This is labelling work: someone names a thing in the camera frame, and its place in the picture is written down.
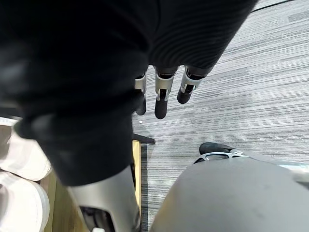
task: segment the black cable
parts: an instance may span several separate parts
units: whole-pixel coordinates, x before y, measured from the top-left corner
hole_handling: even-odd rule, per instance
[[[259,11],[259,10],[262,10],[262,9],[265,9],[265,8],[268,8],[268,7],[271,7],[271,6],[280,5],[280,4],[283,4],[283,3],[289,2],[289,1],[294,1],[294,0],[285,0],[285,1],[282,1],[282,2],[277,2],[277,3],[274,3],[274,4],[269,5],[269,6],[264,6],[264,7],[261,7],[261,8],[259,8],[259,9],[255,9],[255,10],[254,10],[254,11],[252,11],[251,13],[256,12],[256,11]]]

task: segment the white object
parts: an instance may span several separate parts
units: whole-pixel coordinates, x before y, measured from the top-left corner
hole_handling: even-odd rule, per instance
[[[92,232],[105,232],[105,230],[101,228],[93,228]]]
[[[51,164],[35,140],[15,133],[16,122],[0,117],[0,168],[29,180],[41,180],[50,173]]]
[[[40,185],[0,172],[0,232],[42,232],[48,217],[48,196]]]

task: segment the gray carpet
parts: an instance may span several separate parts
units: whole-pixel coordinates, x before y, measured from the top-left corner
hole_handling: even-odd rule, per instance
[[[158,120],[155,75],[147,78],[147,112],[134,132],[156,139],[142,152],[142,222],[147,231],[169,188],[198,155],[219,142],[286,160],[309,161],[309,0],[263,0],[225,53],[181,105],[174,79],[166,118]]]

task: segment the wooden desk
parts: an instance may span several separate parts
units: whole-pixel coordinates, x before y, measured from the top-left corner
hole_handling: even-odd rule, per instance
[[[141,163],[140,142],[133,141],[133,157],[135,162],[135,195],[137,203],[141,205]],[[46,190],[50,202],[50,216],[44,232],[87,232],[79,217],[78,210],[74,205],[68,191],[56,180],[54,172],[41,181]]]

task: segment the striped carpet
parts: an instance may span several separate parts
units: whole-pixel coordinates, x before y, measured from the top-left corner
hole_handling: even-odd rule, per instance
[[[177,102],[178,69],[163,120],[154,115],[149,68],[147,112],[133,115],[134,132],[156,139],[142,148],[144,231],[203,142],[309,161],[309,0],[280,2],[259,2],[185,105]]]

